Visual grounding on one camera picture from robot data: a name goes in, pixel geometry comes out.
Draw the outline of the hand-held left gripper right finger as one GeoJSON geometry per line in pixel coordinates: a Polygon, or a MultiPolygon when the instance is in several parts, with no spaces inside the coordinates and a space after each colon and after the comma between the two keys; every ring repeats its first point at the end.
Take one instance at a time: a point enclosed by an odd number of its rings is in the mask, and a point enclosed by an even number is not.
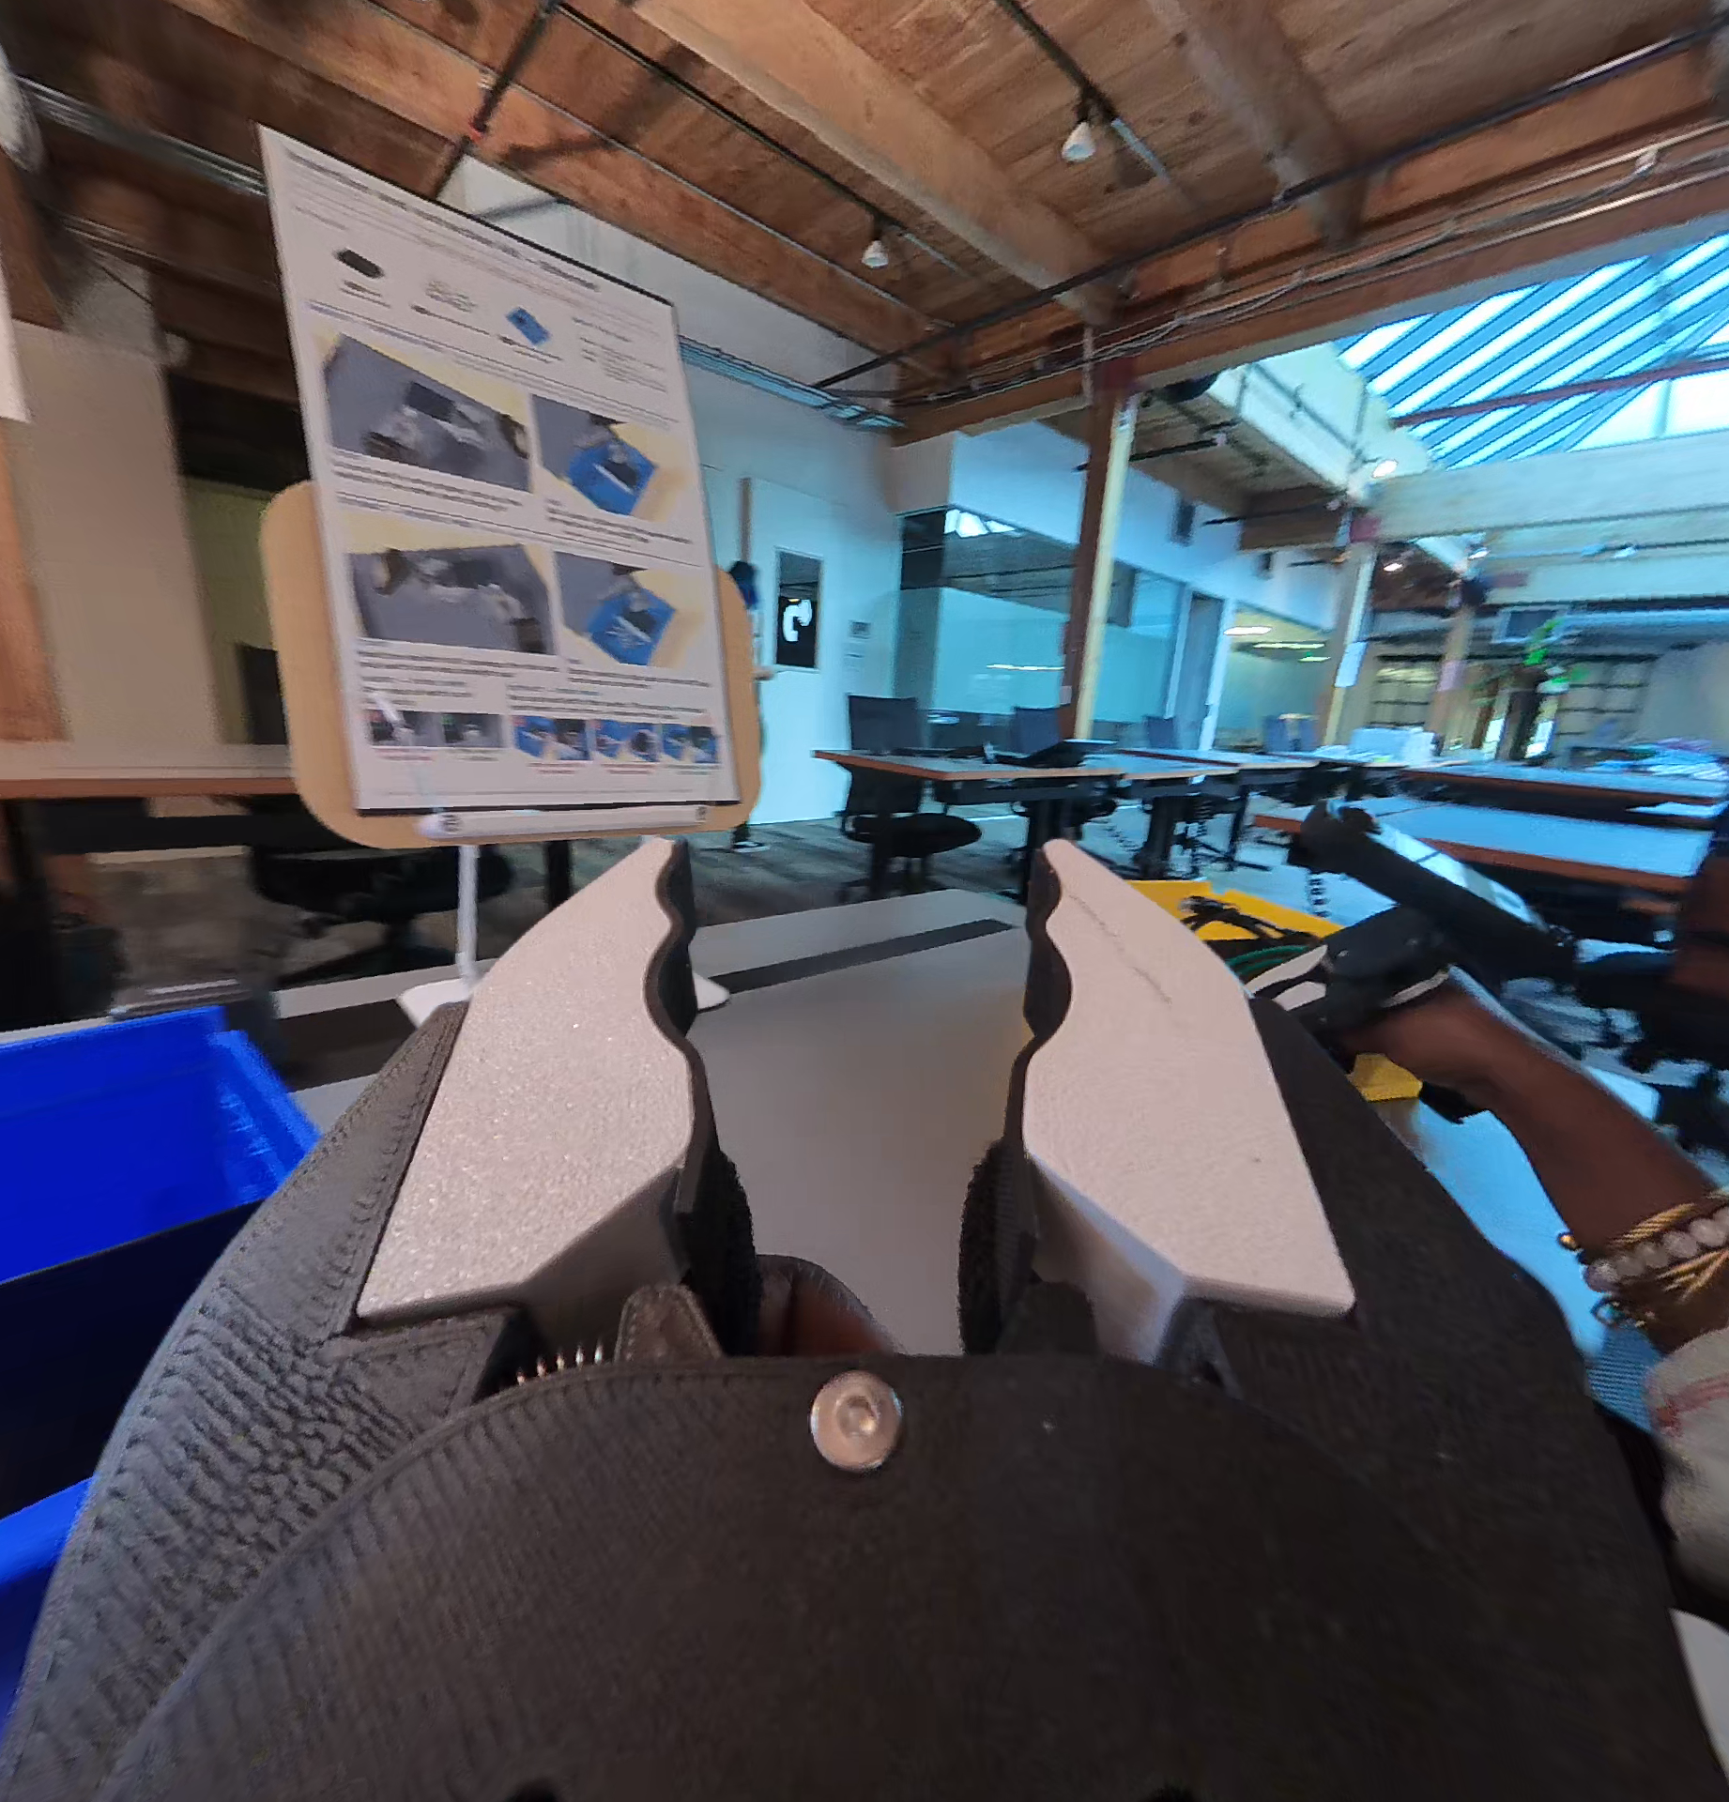
{"type": "Polygon", "coordinates": [[[965,1349],[1154,1363],[1199,1304],[1343,1322],[1354,1285],[1251,1001],[1067,841],[1033,855],[1029,1039],[965,1200],[965,1349]]]}

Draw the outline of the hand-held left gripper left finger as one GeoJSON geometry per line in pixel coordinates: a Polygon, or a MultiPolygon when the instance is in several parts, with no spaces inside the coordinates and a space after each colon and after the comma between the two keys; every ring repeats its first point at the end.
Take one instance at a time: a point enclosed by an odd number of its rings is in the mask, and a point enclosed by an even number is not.
{"type": "Polygon", "coordinates": [[[355,1301],[362,1325],[515,1310],[561,1352],[681,1285],[755,1347],[752,1217],[690,1042],[690,855],[646,839],[497,960],[456,1021],[355,1301]]]}

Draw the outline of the yellow plastic bin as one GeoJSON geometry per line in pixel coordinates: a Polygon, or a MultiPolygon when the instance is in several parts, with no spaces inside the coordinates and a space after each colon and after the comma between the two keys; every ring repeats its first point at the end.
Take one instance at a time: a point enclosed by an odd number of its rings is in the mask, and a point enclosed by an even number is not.
{"type": "MultiPolygon", "coordinates": [[[[1188,925],[1205,944],[1220,944],[1229,950],[1233,944],[1253,937],[1270,937],[1303,933],[1306,937],[1324,940],[1343,929],[1339,922],[1317,913],[1299,912],[1280,906],[1268,898],[1243,889],[1215,889],[1204,879],[1160,879],[1130,882],[1147,901],[1163,909],[1180,923],[1188,925]],[[1220,919],[1202,919],[1202,915],[1223,906],[1253,922],[1268,923],[1267,929],[1245,929],[1220,919]]],[[[1394,1062],[1378,1053],[1356,1056],[1349,1066],[1349,1083],[1370,1105],[1388,1105],[1393,1101],[1417,1101],[1421,1084],[1410,1070],[1402,1070],[1394,1062]]]]}

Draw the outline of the blue plastic bin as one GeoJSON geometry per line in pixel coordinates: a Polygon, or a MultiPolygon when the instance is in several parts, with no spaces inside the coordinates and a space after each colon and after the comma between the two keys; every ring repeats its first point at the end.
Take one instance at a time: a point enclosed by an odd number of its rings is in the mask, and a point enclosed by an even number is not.
{"type": "Polygon", "coordinates": [[[315,1141],[217,1007],[0,1044],[0,1732],[130,1392],[315,1141]]]}

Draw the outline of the person's right hand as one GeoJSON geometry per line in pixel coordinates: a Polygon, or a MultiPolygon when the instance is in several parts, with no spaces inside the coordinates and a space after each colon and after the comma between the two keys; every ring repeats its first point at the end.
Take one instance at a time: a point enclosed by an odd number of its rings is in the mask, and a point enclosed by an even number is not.
{"type": "Polygon", "coordinates": [[[1715,1185],[1679,1147],[1461,982],[1352,1028],[1345,1046],[1492,1115],[1582,1251],[1715,1207],[1715,1185]]]}

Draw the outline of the wooden edged desk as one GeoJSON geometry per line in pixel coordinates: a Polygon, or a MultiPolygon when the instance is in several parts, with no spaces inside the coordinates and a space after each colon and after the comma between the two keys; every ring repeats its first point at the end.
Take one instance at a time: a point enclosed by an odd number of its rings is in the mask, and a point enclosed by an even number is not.
{"type": "Polygon", "coordinates": [[[1227,777],[1209,763],[1092,751],[1084,743],[1048,763],[859,751],[816,756],[848,778],[839,829],[868,858],[853,889],[871,899],[887,898],[900,875],[925,885],[935,858],[974,844],[980,831],[963,809],[1012,803],[1024,814],[1028,836],[1012,862],[1009,895],[1026,904],[1033,857],[1065,834],[1071,811],[1123,796],[1177,803],[1202,782],[1227,777]]]}
{"type": "Polygon", "coordinates": [[[0,743],[0,811],[59,855],[280,848],[320,836],[285,747],[0,743]]]}
{"type": "Polygon", "coordinates": [[[1458,803],[1366,803],[1387,841],[1425,844],[1417,858],[1452,858],[1533,908],[1569,898],[1668,913],[1700,868],[1711,834],[1651,823],[1598,823],[1458,803]]]}

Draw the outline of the black office chair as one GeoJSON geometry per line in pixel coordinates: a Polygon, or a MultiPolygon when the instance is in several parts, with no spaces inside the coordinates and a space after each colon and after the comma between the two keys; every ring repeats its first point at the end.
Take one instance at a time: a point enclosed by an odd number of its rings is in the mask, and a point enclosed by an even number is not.
{"type": "MultiPolygon", "coordinates": [[[[900,756],[925,753],[925,714],[914,697],[848,697],[848,736],[857,755],[900,756]]],[[[920,777],[897,777],[877,769],[853,770],[839,812],[840,834],[866,848],[866,898],[887,893],[895,868],[927,881],[932,858],[977,844],[983,836],[973,820],[925,803],[920,777]]]]}

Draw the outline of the printed instruction sheet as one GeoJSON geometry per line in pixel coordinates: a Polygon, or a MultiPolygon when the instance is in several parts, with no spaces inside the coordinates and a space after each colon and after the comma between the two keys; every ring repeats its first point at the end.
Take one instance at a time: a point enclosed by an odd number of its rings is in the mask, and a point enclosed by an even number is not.
{"type": "Polygon", "coordinates": [[[259,144],[355,809],[646,831],[737,803],[673,307],[259,144]]]}

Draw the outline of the wooden support post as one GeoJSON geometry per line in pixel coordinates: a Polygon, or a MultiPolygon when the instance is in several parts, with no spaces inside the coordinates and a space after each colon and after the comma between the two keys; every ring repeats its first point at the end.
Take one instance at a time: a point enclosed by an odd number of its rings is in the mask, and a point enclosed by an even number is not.
{"type": "Polygon", "coordinates": [[[1102,369],[1088,409],[1078,549],[1063,627],[1059,736],[1089,739],[1102,680],[1120,514],[1130,470],[1138,390],[1128,358],[1102,369]]]}

